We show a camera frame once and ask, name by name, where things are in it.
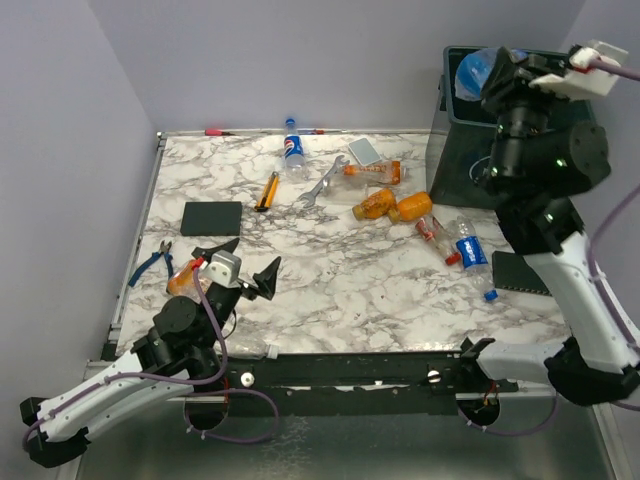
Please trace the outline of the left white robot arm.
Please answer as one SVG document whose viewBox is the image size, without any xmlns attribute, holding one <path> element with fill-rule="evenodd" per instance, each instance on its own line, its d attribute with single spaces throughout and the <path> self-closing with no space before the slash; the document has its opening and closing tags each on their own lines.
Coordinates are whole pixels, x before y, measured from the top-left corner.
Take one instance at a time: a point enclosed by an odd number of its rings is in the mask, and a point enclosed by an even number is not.
<svg viewBox="0 0 640 480">
<path fill-rule="evenodd" d="M 240 277 L 233 239 L 197 248 L 179 273 L 193 297 L 172 296 L 133 346 L 72 390 L 20 404 L 27 430 L 22 448 L 44 468 L 82 456 L 99 433 L 154 402 L 207 395 L 223 385 L 230 355 L 223 334 L 242 298 L 270 300 L 282 259 L 276 257 L 250 281 Z"/>
</svg>

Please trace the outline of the large orange drink bottle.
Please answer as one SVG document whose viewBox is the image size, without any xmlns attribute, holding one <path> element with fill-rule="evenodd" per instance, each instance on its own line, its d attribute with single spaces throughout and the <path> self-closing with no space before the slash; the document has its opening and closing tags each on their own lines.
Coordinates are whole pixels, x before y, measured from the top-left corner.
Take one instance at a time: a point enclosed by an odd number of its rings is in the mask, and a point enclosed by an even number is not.
<svg viewBox="0 0 640 480">
<path fill-rule="evenodd" d="M 167 293 L 171 296 L 186 296 L 197 299 L 197 291 L 193 281 L 193 269 L 200 267 L 204 260 L 202 258 L 187 261 L 168 281 Z"/>
</svg>

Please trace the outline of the light blue label bottle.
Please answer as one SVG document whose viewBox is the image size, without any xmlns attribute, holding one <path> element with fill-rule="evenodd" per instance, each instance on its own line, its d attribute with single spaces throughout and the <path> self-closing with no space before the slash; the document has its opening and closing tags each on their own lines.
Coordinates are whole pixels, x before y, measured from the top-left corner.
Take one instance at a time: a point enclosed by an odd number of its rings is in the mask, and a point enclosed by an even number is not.
<svg viewBox="0 0 640 480">
<path fill-rule="evenodd" d="M 489 79 L 498 55 L 497 47 L 482 48 L 465 56 L 454 79 L 455 97 L 468 101 L 481 100 L 481 91 Z"/>
</svg>

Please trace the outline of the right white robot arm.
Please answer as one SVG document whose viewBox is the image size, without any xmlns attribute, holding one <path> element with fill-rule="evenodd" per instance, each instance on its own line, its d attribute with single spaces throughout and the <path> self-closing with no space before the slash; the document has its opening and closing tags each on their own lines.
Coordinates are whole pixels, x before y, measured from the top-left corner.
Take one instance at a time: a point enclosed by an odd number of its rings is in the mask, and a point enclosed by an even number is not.
<svg viewBox="0 0 640 480">
<path fill-rule="evenodd" d="M 508 47 L 465 57 L 455 76 L 459 98 L 479 101 L 496 117 L 480 185 L 499 198 L 501 231 L 558 304 L 570 335 L 559 344 L 482 340 L 459 367 L 461 383 L 481 391 L 494 380 L 553 387 L 591 406 L 628 399 L 639 387 L 639 330 L 594 257 L 572 197 L 611 172 L 605 130 L 590 121 L 552 129 L 553 110 L 607 96 L 622 78 L 627 52 L 601 41 L 576 46 L 560 60 Z"/>
</svg>

